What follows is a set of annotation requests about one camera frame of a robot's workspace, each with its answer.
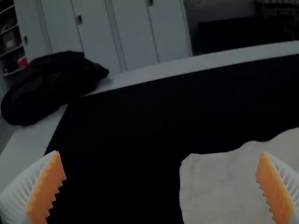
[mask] white fluffy cloth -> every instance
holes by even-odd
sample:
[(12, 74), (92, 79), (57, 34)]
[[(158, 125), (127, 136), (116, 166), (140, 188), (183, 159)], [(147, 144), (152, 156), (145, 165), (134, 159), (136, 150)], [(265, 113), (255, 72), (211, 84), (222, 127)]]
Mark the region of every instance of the white fluffy cloth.
[(228, 153), (189, 155), (180, 168), (184, 223), (274, 224), (255, 177), (262, 151), (299, 171), (299, 128)]

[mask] white table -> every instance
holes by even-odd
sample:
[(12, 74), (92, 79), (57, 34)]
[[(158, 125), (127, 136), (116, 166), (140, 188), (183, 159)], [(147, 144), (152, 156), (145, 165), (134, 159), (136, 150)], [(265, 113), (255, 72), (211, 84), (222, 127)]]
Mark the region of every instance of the white table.
[[(181, 59), (110, 76), (89, 95), (188, 72), (298, 53), (299, 41), (295, 41)], [(66, 105), (37, 124), (19, 128), (14, 133), (0, 156), (0, 192), (21, 171), (44, 155), (65, 109)]]

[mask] cabinet door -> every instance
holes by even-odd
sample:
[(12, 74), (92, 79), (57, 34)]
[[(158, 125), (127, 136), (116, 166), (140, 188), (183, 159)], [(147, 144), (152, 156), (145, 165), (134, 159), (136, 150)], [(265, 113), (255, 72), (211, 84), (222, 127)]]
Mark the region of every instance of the cabinet door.
[(14, 0), (14, 4), (27, 59), (32, 61), (50, 53), (36, 0)]
[(72, 0), (82, 46), (87, 59), (108, 68), (110, 74), (121, 73), (105, 0)]
[(152, 0), (149, 14), (160, 62), (189, 57), (190, 45), (181, 0)]
[(128, 70), (157, 64), (145, 0), (113, 0), (116, 24)]
[(83, 51), (71, 0), (41, 2), (53, 53), (66, 50)]

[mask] black table surface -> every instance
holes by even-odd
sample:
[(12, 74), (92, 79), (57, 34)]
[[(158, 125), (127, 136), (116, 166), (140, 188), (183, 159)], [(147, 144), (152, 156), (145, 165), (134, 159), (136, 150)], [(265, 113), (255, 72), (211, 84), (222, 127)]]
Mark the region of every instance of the black table surface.
[(183, 223), (181, 161), (297, 127), (298, 86), (299, 55), (293, 55), (70, 103), (46, 152), (60, 152), (67, 177), (48, 223)]

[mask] black cloth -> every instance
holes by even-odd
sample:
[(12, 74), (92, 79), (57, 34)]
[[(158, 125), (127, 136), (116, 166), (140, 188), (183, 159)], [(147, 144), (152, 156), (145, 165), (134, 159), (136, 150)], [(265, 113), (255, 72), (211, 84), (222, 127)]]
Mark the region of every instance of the black cloth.
[(60, 152), (67, 177), (48, 223), (183, 223), (181, 161), (297, 127), (298, 71), (299, 55), (285, 56), (69, 104), (46, 152)]
[(1, 102), (4, 119), (11, 125), (32, 125), (96, 89), (109, 70), (82, 52), (59, 52), (33, 60), (23, 71), (27, 77), (13, 86)]

